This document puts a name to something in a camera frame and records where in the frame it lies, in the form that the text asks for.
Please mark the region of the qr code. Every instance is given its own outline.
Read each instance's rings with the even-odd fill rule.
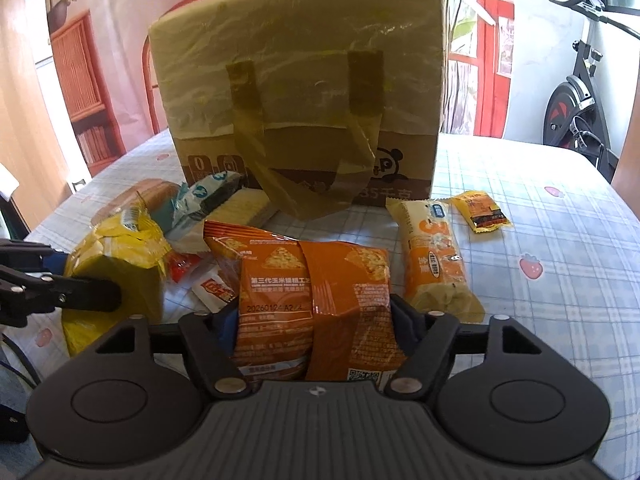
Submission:
[[[381,372],[371,372],[370,370],[356,370],[349,368],[348,381],[373,381],[378,384]]]

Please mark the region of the orange cylindrical package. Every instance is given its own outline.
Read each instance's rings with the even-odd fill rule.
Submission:
[[[484,308],[466,284],[447,204],[388,198],[386,208],[400,228],[404,296],[411,306],[419,312],[449,312],[463,322],[482,322]]]
[[[314,327],[309,273],[298,242],[219,222],[205,222],[204,239],[222,279],[239,293],[234,363],[249,381],[301,377]]]
[[[299,244],[314,298],[306,380],[373,380],[384,388],[405,359],[391,319],[386,251],[346,242]]]

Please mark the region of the panda logo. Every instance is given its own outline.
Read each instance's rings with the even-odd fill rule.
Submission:
[[[399,173],[400,161],[404,155],[400,150],[385,150],[378,148],[378,156],[376,157],[376,165],[373,167],[373,178],[377,178],[390,184],[395,180],[408,180],[406,176]]]

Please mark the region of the black cable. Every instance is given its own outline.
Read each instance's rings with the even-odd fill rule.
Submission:
[[[10,372],[13,372],[14,374],[16,374],[18,377],[20,377],[25,383],[27,383],[27,386],[30,387],[32,390],[35,390],[36,385],[33,384],[25,375],[23,375],[22,373],[20,373],[18,370],[16,370],[14,367],[12,367],[11,365],[8,365],[7,363],[5,363],[4,361],[0,361],[0,366],[3,368],[6,368],[7,370],[9,370]]]
[[[33,367],[31,361],[27,359],[27,356],[20,349],[20,347],[14,341],[9,339],[5,334],[2,334],[2,341],[6,343],[6,345],[13,351],[18,360],[22,363],[22,366],[24,366],[25,370],[27,370],[27,372],[33,379],[33,383],[36,385],[40,384],[40,377],[38,376],[36,368]]]

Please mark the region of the ribbed gray surface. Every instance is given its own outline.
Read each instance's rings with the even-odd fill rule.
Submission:
[[[310,390],[324,388],[313,395]],[[604,480],[586,462],[527,473],[497,466],[442,438],[414,402],[372,383],[264,383],[245,400],[219,402],[184,444],[119,470],[53,460],[28,480]]]

